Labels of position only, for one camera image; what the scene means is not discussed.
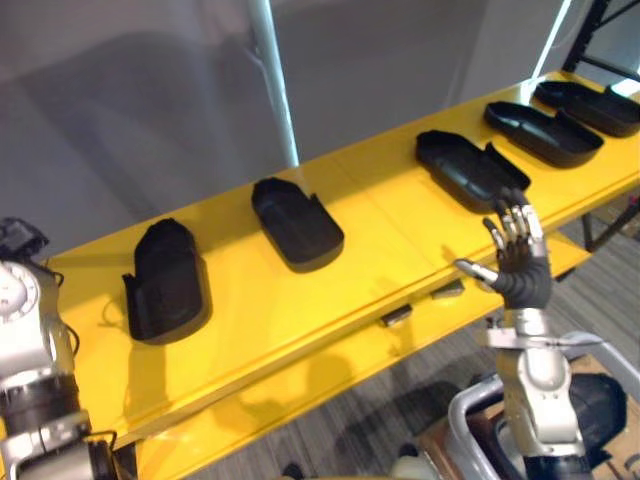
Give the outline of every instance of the yellow shelf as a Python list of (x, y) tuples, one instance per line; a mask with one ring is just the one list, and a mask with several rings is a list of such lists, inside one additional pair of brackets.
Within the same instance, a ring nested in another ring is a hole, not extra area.
[[(548, 244), (554, 275), (589, 257), (558, 233)], [(140, 478), (182, 478), (501, 306), (500, 296), (463, 281), (459, 297), (423, 297), (409, 319), (390, 328), (373, 322), (138, 442)]]
[[(422, 130), (494, 141), (531, 177), (528, 195), (547, 230), (640, 182), (638, 135), (606, 137), (595, 158), (559, 170), (482, 123), (486, 102), (526, 100), (530, 93), (530, 86), (517, 85), (279, 174), (316, 192), (345, 232), (342, 254), (318, 271), (287, 269), (251, 210), (251, 186), (165, 215), (194, 233), (212, 292), (208, 323), (179, 342), (144, 345), (126, 327), (121, 276), (133, 271), (135, 245), (158, 219), (52, 259), (66, 278), (62, 317), (82, 338), (76, 378), (95, 429), (116, 430), (118, 446), (165, 430), (450, 281), (455, 257), (488, 258), (492, 246), (481, 217), (415, 161)], [(99, 375), (105, 365), (108, 374)]]

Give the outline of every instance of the robotic arm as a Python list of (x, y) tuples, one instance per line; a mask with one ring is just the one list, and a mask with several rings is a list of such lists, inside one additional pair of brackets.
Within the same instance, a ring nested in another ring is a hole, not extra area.
[(576, 413), (569, 400), (571, 371), (551, 338), (544, 308), (551, 272), (538, 217), (519, 190), (496, 202), (504, 233), (485, 218), (499, 271), (466, 259), (456, 266), (500, 293), (504, 328), (490, 328), (486, 343), (498, 349), (505, 416), (531, 479), (590, 479)]
[(0, 453), (9, 480), (112, 480), (111, 448), (90, 439), (53, 272), (31, 261), (48, 240), (0, 221)]

